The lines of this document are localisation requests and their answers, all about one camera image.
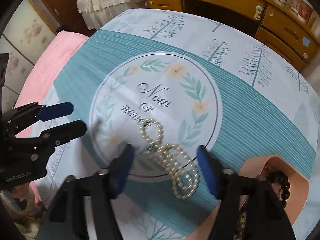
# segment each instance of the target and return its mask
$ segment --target pink cloth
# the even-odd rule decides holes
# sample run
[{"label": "pink cloth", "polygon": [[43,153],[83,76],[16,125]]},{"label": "pink cloth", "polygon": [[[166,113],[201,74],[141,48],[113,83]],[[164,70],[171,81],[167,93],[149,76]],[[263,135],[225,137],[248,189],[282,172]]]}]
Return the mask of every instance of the pink cloth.
[{"label": "pink cloth", "polygon": [[[15,107],[32,102],[41,103],[65,64],[87,39],[89,39],[87,36],[79,33],[65,31],[58,33],[28,76]],[[29,137],[30,132],[31,126],[17,134],[17,137]],[[36,184],[32,181],[30,187],[35,193],[37,203],[41,198]]]}]

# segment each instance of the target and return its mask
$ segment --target brown door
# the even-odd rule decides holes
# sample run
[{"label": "brown door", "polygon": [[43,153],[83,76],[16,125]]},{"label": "brown door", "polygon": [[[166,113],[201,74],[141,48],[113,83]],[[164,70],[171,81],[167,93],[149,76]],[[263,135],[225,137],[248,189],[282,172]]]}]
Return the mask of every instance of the brown door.
[{"label": "brown door", "polygon": [[78,12],[77,0],[42,0],[44,5],[65,30],[91,36],[95,30],[88,30],[82,15]]}]

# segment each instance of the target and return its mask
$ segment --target peach storage box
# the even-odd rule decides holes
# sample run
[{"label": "peach storage box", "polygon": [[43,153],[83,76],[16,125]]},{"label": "peach storage box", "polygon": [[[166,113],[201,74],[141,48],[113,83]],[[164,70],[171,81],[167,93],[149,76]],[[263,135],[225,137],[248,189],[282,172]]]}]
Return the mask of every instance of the peach storage box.
[{"label": "peach storage box", "polygon": [[[300,215],[309,193],[309,180],[301,175],[295,168],[288,164],[278,155],[254,157],[248,159],[241,170],[240,176],[255,178],[261,174],[265,166],[269,166],[275,171],[282,171],[288,176],[290,182],[290,197],[286,200],[287,206],[284,208],[291,225]],[[240,199],[240,207],[243,205],[245,196]],[[186,239],[187,240],[206,240],[210,234],[212,225],[218,214],[219,205],[212,211],[207,219]]]}]

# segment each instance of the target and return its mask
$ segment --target wall tile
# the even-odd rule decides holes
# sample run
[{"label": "wall tile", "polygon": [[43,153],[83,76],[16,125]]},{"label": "wall tile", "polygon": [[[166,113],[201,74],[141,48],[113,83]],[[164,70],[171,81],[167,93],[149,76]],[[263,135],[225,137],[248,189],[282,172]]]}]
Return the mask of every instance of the wall tile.
[{"label": "wall tile", "polygon": [[7,87],[2,88],[2,112],[7,112],[14,107],[15,103],[18,100],[18,94],[11,91]]},{"label": "wall tile", "polygon": [[4,30],[8,40],[31,62],[36,63],[54,33],[40,18],[28,0],[23,0]]},{"label": "wall tile", "polygon": [[16,51],[3,36],[0,38],[0,53],[10,54],[4,84],[13,91],[20,93],[34,66]]}]

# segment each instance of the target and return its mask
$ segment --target pearl necklace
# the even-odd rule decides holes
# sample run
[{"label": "pearl necklace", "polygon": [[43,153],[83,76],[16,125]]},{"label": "pearl necklace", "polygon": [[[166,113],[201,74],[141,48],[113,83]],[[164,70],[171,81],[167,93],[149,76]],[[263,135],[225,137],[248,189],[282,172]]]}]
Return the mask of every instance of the pearl necklace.
[{"label": "pearl necklace", "polygon": [[[150,136],[146,133],[146,126],[148,124],[154,124],[157,127],[158,136],[156,140],[153,140],[150,138]],[[163,139],[163,126],[160,122],[158,122],[155,119],[145,119],[143,123],[140,126],[140,133],[142,137],[150,143],[150,147],[147,149],[147,153],[149,154],[149,157],[157,164],[162,166],[171,176],[172,178],[172,191],[174,195],[178,199],[186,199],[191,197],[195,192],[199,184],[199,174],[198,170],[195,167],[195,164],[185,152],[180,145],[177,144],[166,144],[162,145],[162,139]],[[183,158],[188,162],[188,164],[191,167],[191,171],[193,172],[193,176],[189,174],[185,170],[184,167],[182,167],[181,163],[177,161],[177,159],[174,157],[172,153],[170,153],[170,150],[174,149],[177,150],[178,153],[180,153]],[[185,186],[182,182],[181,177],[185,176],[188,181],[188,186]],[[185,194],[180,194],[178,191],[178,188],[180,191],[185,191]]]}]

